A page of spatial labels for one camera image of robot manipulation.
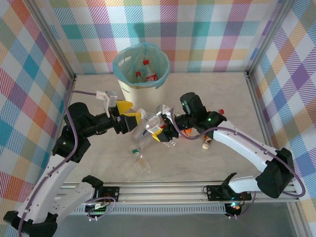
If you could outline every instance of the plastic bottle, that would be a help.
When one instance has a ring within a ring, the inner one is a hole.
[[[141,82],[146,82],[147,80],[144,80],[142,78],[142,74],[140,73],[140,71],[136,72],[136,83],[141,83]]]
[[[145,65],[145,70],[146,70],[146,79],[147,81],[154,81],[157,80],[157,74],[153,73],[152,70],[150,70],[149,67],[149,60],[146,59],[143,61],[143,64]]]
[[[160,131],[160,129],[163,128],[164,126],[165,126],[165,123],[162,120],[162,118],[160,118],[159,116],[155,116],[155,117],[151,118],[146,123],[146,129],[151,134],[154,134],[154,133]],[[172,146],[176,145],[175,141],[173,141],[173,140],[170,140],[169,142],[162,142],[162,143],[164,143],[167,147],[172,147]]]
[[[150,166],[148,162],[144,159],[143,154],[141,154],[141,152],[139,151],[139,148],[136,145],[131,145],[129,147],[129,151],[135,158],[134,165],[139,174],[150,173]]]
[[[146,113],[145,110],[139,109],[137,111],[141,113],[142,118],[140,124],[133,131],[134,143],[142,151],[146,146],[148,146],[154,139],[150,132],[146,130],[146,123],[149,119],[153,118],[155,114]]]

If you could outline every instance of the small bottle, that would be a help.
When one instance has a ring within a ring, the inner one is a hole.
[[[135,157],[134,165],[139,172],[139,174],[148,174],[150,173],[150,166],[147,161],[144,159],[143,154],[140,153],[139,148],[136,145],[131,145],[129,151]]]
[[[153,73],[152,70],[150,70],[149,60],[148,59],[144,60],[143,64],[145,65],[147,81],[155,81],[155,80],[157,80],[157,74]]]
[[[136,83],[142,83],[142,82],[146,82],[147,80],[144,81],[144,79],[142,78],[142,74],[140,73],[140,71],[136,72]]]
[[[212,138],[205,135],[202,148],[207,150],[209,148],[209,144],[211,144],[211,142],[212,142]]]

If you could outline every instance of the bottle in bin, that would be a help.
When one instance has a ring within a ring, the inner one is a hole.
[[[141,82],[146,82],[147,80],[144,80],[144,78],[142,78],[142,74],[140,73],[140,71],[136,72],[136,83],[141,83]]]
[[[157,74],[153,73],[152,70],[149,67],[149,60],[148,59],[144,60],[143,64],[145,65],[147,81],[155,81],[155,80],[157,80]]]

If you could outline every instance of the cable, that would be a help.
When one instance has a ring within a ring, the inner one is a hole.
[[[22,225],[23,225],[23,221],[26,217],[26,214],[29,212],[29,209],[32,205],[32,202],[34,200],[34,198],[36,197],[36,194],[39,192],[39,190],[41,189],[41,187],[43,186],[43,184],[45,183],[45,181],[57,170],[59,169],[64,163],[66,163],[67,161],[70,160],[70,158],[73,156],[73,154],[76,152],[77,150],[77,147],[78,147],[78,135],[77,135],[77,131],[76,131],[76,128],[75,128],[75,125],[74,125],[74,122],[73,120],[71,119],[71,116],[70,116],[70,112],[68,110],[68,105],[67,105],[67,102],[68,102],[68,96],[71,94],[71,93],[80,93],[80,94],[86,94],[86,95],[95,95],[96,96],[96,93],[91,93],[91,92],[85,92],[85,91],[80,91],[80,90],[71,90],[69,91],[65,96],[64,96],[64,107],[65,107],[65,113],[67,115],[67,118],[69,120],[69,124],[70,124],[70,127],[74,133],[74,138],[75,138],[75,145],[74,145],[74,148],[73,150],[70,152],[70,154],[62,161],[60,162],[54,169],[52,169],[49,173],[47,173],[47,175],[45,177],[43,177],[43,179],[41,180],[41,182],[39,183],[39,185],[36,187],[36,189],[34,190],[32,196],[30,197],[30,200],[29,202],[26,204],[26,207],[25,207],[25,210],[24,210],[24,213],[22,214],[21,216],[21,220],[19,222],[19,227],[18,227],[18,235],[19,237],[22,237]]]
[[[263,146],[257,144],[256,142],[254,142],[252,139],[248,138],[247,136],[233,130],[233,129],[230,129],[230,128],[226,128],[226,127],[212,127],[212,128],[209,128],[207,130],[205,130],[203,133],[201,133],[200,135],[197,135],[195,137],[187,137],[185,136],[181,131],[180,129],[178,128],[176,122],[175,122],[175,119],[174,119],[174,114],[173,114],[173,110],[174,108],[172,108],[170,110],[170,113],[171,113],[171,120],[172,120],[172,123],[173,123],[173,126],[174,128],[176,129],[176,131],[181,135],[183,136],[184,138],[188,139],[188,140],[195,140],[205,134],[207,134],[208,132],[210,131],[214,131],[214,130],[222,130],[222,131],[227,131],[227,132],[231,132],[235,135],[238,135],[239,137],[243,138],[244,140],[246,140],[247,142],[251,143],[252,145],[254,145],[255,147],[257,147],[258,149],[261,149],[262,151],[264,151],[267,155],[275,158],[277,161],[279,161],[281,164],[283,164],[285,166],[285,168],[287,168],[294,176],[294,178],[297,179],[298,183],[300,184],[301,188],[302,188],[302,192],[300,194],[290,194],[290,193],[287,193],[287,192],[282,192],[283,194],[286,194],[290,197],[293,197],[293,198],[301,198],[305,195],[306,193],[306,189],[305,189],[305,186],[302,182],[302,180],[300,179],[300,177],[295,173],[295,171],[287,164],[285,163],[284,161],[282,161],[279,157],[277,157],[276,155],[274,155],[273,153],[271,153],[270,151],[268,151],[266,148],[264,148]]]
[[[242,205],[241,205],[241,206],[244,206],[244,205],[245,205],[245,200],[246,200],[246,198],[245,198],[245,194],[241,193],[240,195],[242,196],[242,200],[243,200],[243,202],[242,202]]]
[[[108,197],[110,197],[110,195],[108,194],[108,193],[106,193],[106,195],[108,196]],[[105,204],[107,204],[107,202],[104,200],[104,202],[105,202]],[[108,205],[106,205],[106,206],[109,206],[111,204],[111,199],[110,199],[110,201],[109,201],[109,204]]]
[[[207,187],[207,185],[205,185],[202,189],[203,193],[207,195],[207,193],[204,191],[204,189]]]
[[[249,207],[245,211],[243,211],[239,216],[244,215],[245,213],[249,212],[249,210],[251,210],[251,208],[252,208],[252,206],[253,206],[253,204],[254,204],[254,202],[256,200],[256,195],[257,195],[257,192],[254,192],[253,193],[253,197],[252,197],[252,201],[251,201]]]
[[[87,217],[89,218],[89,221],[91,221],[91,220],[96,220],[96,221],[97,221],[97,220],[99,220],[99,219],[105,217],[109,212],[111,212],[111,211],[114,209],[114,207],[115,207],[115,205],[116,205],[116,203],[117,203],[117,201],[115,200],[114,197],[98,197],[98,198],[95,198],[95,199],[90,199],[90,200],[88,200],[87,202],[93,202],[93,201],[98,201],[98,200],[103,200],[103,199],[110,199],[110,200],[112,200],[112,201],[114,202],[114,203],[113,203],[113,206],[111,207],[110,210],[108,210],[107,212],[105,212],[103,215],[101,215],[101,216],[99,216],[99,217],[95,217],[95,218],[92,218],[92,217],[90,216],[90,213],[91,213],[93,210],[88,211]]]

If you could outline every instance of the white floor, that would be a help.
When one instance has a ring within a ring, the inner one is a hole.
[[[224,109],[224,116],[237,128],[263,141],[243,73],[176,73],[171,74],[166,83],[169,92],[165,104],[180,114],[183,113],[180,96],[193,91],[208,110]],[[123,99],[114,75],[78,76],[75,89],[90,92],[114,90],[118,98]],[[104,112],[102,101],[93,96],[74,94],[72,103],[78,101],[84,102],[93,115]],[[144,151],[151,173],[140,176],[128,151],[132,143],[131,134],[116,135],[111,129],[89,140],[91,147],[67,182],[78,182],[89,174],[104,182],[222,181],[232,172],[237,172],[236,177],[258,174],[248,160],[219,142],[213,141],[209,150],[204,150],[202,138],[195,141],[179,138],[172,148],[153,142]]]

